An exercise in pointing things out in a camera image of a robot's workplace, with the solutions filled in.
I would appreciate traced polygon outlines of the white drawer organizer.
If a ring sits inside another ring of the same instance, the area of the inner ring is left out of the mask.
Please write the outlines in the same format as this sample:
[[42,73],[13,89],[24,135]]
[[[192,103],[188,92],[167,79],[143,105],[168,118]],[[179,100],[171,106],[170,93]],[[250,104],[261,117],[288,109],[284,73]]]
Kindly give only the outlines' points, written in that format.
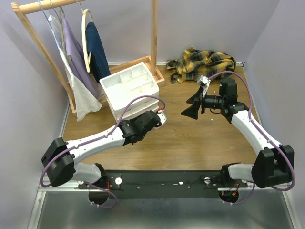
[[[144,63],[100,79],[106,100],[115,120],[119,120],[128,103],[143,95],[159,96],[159,86]],[[157,111],[158,100],[141,98],[135,101],[124,113],[123,119],[132,119],[149,111]]]

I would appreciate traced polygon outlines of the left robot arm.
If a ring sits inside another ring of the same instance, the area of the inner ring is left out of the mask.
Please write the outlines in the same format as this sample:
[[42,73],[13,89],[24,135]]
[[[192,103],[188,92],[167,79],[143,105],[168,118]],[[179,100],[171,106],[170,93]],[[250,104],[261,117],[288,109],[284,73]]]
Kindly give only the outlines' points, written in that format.
[[111,128],[82,139],[52,141],[41,158],[44,176],[50,183],[42,187],[58,187],[71,180],[88,181],[94,188],[102,188],[106,177],[97,165],[88,166],[82,161],[94,154],[114,147],[135,144],[144,139],[152,129],[160,128],[167,121],[164,111],[146,111],[131,120],[122,120]]

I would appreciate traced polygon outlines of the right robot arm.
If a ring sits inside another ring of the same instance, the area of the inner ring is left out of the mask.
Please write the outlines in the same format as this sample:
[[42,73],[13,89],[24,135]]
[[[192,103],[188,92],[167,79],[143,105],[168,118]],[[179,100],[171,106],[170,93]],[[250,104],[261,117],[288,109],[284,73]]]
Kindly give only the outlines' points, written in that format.
[[254,164],[232,163],[222,166],[220,183],[230,187],[236,180],[256,184],[259,188],[278,187],[295,182],[293,173],[294,150],[272,138],[256,121],[250,109],[238,101],[237,84],[234,79],[220,80],[219,95],[208,95],[210,80],[206,76],[198,79],[199,89],[186,102],[190,107],[182,115],[198,119],[206,109],[219,110],[226,120],[236,127],[257,153]]

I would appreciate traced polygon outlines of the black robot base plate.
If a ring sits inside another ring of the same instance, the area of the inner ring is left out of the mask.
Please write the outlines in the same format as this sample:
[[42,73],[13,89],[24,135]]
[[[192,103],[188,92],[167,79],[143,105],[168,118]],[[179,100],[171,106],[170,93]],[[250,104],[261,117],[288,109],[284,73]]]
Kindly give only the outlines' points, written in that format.
[[241,180],[221,181],[219,170],[105,170],[94,185],[121,199],[218,198],[221,189],[245,188]]

